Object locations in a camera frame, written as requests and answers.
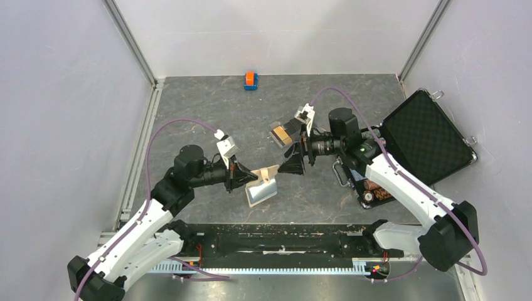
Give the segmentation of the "beige leather card holder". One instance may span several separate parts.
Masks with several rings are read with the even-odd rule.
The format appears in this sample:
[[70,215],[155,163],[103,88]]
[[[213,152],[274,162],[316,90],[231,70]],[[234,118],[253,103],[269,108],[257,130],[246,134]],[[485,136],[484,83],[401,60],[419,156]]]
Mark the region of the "beige leather card holder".
[[251,171],[251,173],[257,176],[257,180],[248,182],[245,185],[248,205],[251,208],[278,193],[277,181],[275,179],[278,169],[279,165],[274,165]]

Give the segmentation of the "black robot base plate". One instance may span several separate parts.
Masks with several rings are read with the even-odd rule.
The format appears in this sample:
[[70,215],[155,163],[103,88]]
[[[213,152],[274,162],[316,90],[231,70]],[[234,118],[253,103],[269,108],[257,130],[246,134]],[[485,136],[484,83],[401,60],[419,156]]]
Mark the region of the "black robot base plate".
[[364,224],[187,224],[178,257],[203,268],[348,268],[354,258],[401,258],[363,235]]

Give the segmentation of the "clear acrylic card box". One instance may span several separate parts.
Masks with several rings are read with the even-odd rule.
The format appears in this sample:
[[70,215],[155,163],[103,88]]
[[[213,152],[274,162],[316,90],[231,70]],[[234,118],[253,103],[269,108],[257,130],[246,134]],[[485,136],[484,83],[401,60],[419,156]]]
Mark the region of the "clear acrylic card box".
[[299,107],[295,113],[286,114],[269,124],[269,134],[281,149],[288,147],[299,141],[302,134],[310,136],[312,130],[315,132],[322,130],[317,127],[315,114],[314,107],[307,103]]

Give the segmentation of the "black and yellow credit cards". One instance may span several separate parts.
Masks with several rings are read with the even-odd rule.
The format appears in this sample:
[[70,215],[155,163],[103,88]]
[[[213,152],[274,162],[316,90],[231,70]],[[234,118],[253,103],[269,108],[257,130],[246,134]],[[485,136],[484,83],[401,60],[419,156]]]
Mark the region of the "black and yellow credit cards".
[[269,125],[269,134],[280,148],[284,148],[295,141],[300,129],[301,125],[298,122],[288,121],[281,123],[276,121]]

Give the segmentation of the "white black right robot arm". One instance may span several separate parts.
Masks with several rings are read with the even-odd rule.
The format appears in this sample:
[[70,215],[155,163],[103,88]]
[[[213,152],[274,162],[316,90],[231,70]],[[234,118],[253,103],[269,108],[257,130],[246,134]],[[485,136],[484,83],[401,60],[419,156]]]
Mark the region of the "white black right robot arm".
[[434,268],[446,272],[454,265],[463,267],[461,259],[475,251],[481,263],[478,274],[487,273],[472,204],[456,203],[409,173],[386,151],[383,139],[371,127],[366,130],[370,136],[365,137],[350,109],[330,111],[329,132],[313,127],[314,115],[309,104],[295,113],[295,119],[301,123],[300,137],[285,153],[286,160],[278,171],[303,175],[305,159],[314,165],[319,156],[338,156],[351,169],[391,194],[419,222],[417,226],[385,219],[373,223],[363,232],[362,246],[367,254],[378,256],[388,250],[419,254]]

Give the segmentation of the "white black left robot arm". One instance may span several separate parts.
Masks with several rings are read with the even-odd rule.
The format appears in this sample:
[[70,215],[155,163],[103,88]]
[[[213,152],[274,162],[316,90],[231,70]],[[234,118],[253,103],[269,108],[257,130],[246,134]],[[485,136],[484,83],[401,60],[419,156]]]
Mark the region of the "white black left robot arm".
[[194,199],[196,187],[223,184],[230,192],[257,179],[235,156],[211,162],[200,146],[182,147],[135,215],[97,251],[70,260],[67,272],[75,300],[122,300],[160,262],[192,254],[196,237],[186,223],[173,219]]

